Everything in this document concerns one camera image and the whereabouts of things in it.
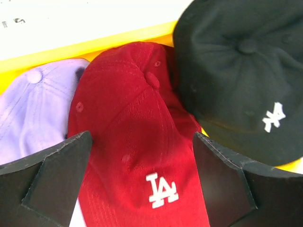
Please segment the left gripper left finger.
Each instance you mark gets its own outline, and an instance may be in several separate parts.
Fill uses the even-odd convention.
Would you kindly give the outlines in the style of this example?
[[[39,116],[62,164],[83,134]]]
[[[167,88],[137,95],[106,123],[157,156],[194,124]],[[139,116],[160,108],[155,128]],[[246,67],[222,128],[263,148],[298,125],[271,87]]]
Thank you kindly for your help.
[[[0,167],[2,227],[67,227],[91,152],[89,131]]]

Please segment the red cap white logo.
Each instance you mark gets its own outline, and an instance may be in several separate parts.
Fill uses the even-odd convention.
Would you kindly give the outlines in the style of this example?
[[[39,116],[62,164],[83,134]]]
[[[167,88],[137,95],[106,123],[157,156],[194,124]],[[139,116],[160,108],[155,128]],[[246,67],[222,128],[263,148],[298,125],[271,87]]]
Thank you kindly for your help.
[[[79,200],[89,227],[207,227],[192,139],[201,130],[171,86],[168,48],[102,52],[76,89],[68,135],[92,148]]]

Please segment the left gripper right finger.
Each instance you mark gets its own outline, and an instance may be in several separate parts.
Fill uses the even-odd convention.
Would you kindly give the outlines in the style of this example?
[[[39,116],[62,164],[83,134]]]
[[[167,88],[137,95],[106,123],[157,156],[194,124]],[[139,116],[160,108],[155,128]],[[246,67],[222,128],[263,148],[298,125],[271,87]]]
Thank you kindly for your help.
[[[303,176],[238,154],[202,133],[193,148],[211,227],[301,227]]]

